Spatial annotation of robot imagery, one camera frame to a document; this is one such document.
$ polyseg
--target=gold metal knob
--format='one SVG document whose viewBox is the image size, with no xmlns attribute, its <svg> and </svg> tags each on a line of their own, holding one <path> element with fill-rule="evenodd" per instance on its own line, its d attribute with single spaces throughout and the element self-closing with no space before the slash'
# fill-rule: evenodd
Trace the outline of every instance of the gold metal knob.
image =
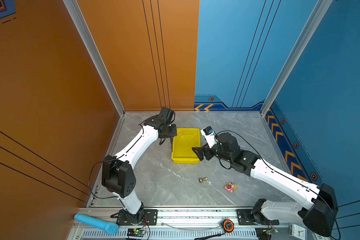
<svg viewBox="0 0 360 240">
<path fill-rule="evenodd" d="M 199 178 L 199 183 L 202 183 L 203 181 L 208 180 L 206 177 L 205 178 Z"/>
</svg>

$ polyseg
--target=orange wall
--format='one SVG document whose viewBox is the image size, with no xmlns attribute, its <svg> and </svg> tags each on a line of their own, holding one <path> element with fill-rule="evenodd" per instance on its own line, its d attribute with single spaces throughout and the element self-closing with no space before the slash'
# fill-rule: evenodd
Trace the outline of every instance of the orange wall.
<svg viewBox="0 0 360 240">
<path fill-rule="evenodd" d="M 79 0 L 126 111 L 193 110 L 198 0 Z"/>
<path fill-rule="evenodd" d="M 66 239 L 119 116 L 63 1 L 15 4 L 0 19 L 0 239 Z"/>
</svg>

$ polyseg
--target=robotic arm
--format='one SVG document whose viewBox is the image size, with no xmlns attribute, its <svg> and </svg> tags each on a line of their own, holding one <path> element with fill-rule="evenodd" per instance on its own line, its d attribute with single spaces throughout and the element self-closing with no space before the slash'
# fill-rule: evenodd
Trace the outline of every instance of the robotic arm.
<svg viewBox="0 0 360 240">
<path fill-rule="evenodd" d="M 133 224 L 143 219 L 144 204 L 135 193 L 136 178 L 133 168 L 140 156 L 156 139 L 177 135 L 172 124 L 174 111 L 162 108 L 158 115 L 144 121 L 137 136 L 115 156 L 106 156 L 102 168 L 102 185 L 123 204 L 119 216 Z M 230 133 L 217 135 L 209 126 L 201 130 L 207 144 L 192 150 L 202 161 L 212 157 L 227 161 L 240 173 L 262 180 L 284 192 L 296 202 L 270 202 L 259 199 L 251 211 L 251 218 L 260 225 L 272 220 L 286 220 L 304 223 L 321 236 L 330 236 L 338 211 L 334 190 L 323 184 L 321 187 L 302 181 L 262 159 L 258 154 L 241 150 L 235 137 Z"/>
</svg>

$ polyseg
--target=gray marble surface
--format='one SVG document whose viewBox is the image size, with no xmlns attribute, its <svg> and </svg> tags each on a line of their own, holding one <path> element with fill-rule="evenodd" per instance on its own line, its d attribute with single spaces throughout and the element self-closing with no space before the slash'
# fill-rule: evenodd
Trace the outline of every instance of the gray marble surface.
<svg viewBox="0 0 360 240">
<path fill-rule="evenodd" d="M 123 149 L 140 131 L 138 125 L 157 112 L 131 112 L 125 114 L 114 154 Z M 176 112 L 174 122 L 177 127 L 202 129 L 211 126 L 216 132 L 231 130 L 243 136 L 261 156 L 283 169 L 274 150 L 267 129 L 261 122 L 257 112 Z M 241 149 L 253 151 L 239 136 L 235 136 Z M 287 195 L 272 186 L 248 177 L 233 169 L 222 168 L 216 157 L 199 164 L 174 164 L 171 159 L 171 143 L 167 139 L 159 146 L 159 139 L 152 143 L 140 157 L 134 168 L 136 176 L 136 194 L 145 206 L 163 205 L 238 205 L 253 206 L 259 198 L 271 201 L 292 201 Z M 207 177 L 208 181 L 199 183 L 199 177 Z M 237 190 L 230 193 L 225 190 L 227 182 L 234 182 Z M 112 196 L 106 188 L 100 186 L 99 197 Z M 115 198 L 95 199 L 92 207 L 121 206 Z"/>
</svg>

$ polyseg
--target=yellow chevron arrow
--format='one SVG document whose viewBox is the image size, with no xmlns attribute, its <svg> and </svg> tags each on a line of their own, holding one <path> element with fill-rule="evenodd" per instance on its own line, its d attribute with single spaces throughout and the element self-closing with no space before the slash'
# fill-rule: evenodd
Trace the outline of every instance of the yellow chevron arrow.
<svg viewBox="0 0 360 240">
<path fill-rule="evenodd" d="M 278 127 L 278 125 L 276 123 L 272 123 L 271 126 L 272 126 L 271 131 L 273 133 L 273 127 Z"/>
<path fill-rule="evenodd" d="M 287 160 L 288 155 L 292 156 L 292 157 L 295 157 L 295 155 L 292 152 L 285 151 L 285 161 L 286 162 L 288 162 L 288 160 Z"/>
<path fill-rule="evenodd" d="M 302 176 L 298 175 L 298 179 L 304 180 L 304 181 L 308 181 L 307 179 L 303 178 Z"/>
<path fill-rule="evenodd" d="M 201 106 L 203 106 L 203 105 L 204 105 L 204 104 L 200 104 L 199 106 L 197 106 L 197 107 L 195 108 L 195 110 L 196 110 L 196 111 L 200 111 L 200 110 L 199 110 L 199 107 L 201 107 Z"/>
<path fill-rule="evenodd" d="M 208 108 L 210 108 L 211 106 L 213 106 L 213 104 L 209 105 L 208 107 L 204 108 L 205 111 L 209 111 Z"/>
<path fill-rule="evenodd" d="M 284 134 L 283 134 L 282 132 L 278 132 L 278 131 L 276 131 L 276 136 L 275 136 L 275 138 L 276 138 L 276 142 L 277 142 L 277 136 L 278 136 L 278 135 L 284 136 Z"/>
<path fill-rule="evenodd" d="M 269 119 L 270 118 L 274 118 L 274 116 L 271 116 L 271 115 L 268 116 L 268 125 L 269 125 Z"/>
<path fill-rule="evenodd" d="M 297 167 L 298 169 L 301 170 L 301 167 L 300 167 L 299 165 L 297 165 L 297 164 L 294 163 L 294 162 L 291 162 L 291 173 L 292 173 L 292 175 L 293 175 L 293 167 Z"/>
</svg>

